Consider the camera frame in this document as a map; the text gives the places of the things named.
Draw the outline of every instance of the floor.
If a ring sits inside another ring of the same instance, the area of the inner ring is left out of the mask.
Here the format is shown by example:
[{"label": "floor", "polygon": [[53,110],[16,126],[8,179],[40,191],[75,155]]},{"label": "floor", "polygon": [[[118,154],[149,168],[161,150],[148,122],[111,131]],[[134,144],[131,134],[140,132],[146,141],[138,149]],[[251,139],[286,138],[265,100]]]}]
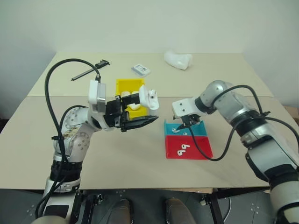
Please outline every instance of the floor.
[{"label": "floor", "polygon": [[[188,207],[196,223],[213,224],[208,205],[202,206],[201,194],[158,189],[98,190],[106,198],[95,207],[92,224],[105,224],[112,206],[121,198],[128,198],[134,204],[135,224],[164,224],[163,201],[169,197],[180,199]],[[21,190],[0,189],[0,223],[29,224],[34,220],[34,209],[41,195]],[[273,212],[269,194],[251,193],[231,198],[232,209],[225,224],[271,224]],[[219,200],[224,214],[228,209],[228,199]],[[79,222],[83,216],[81,208]]]}]

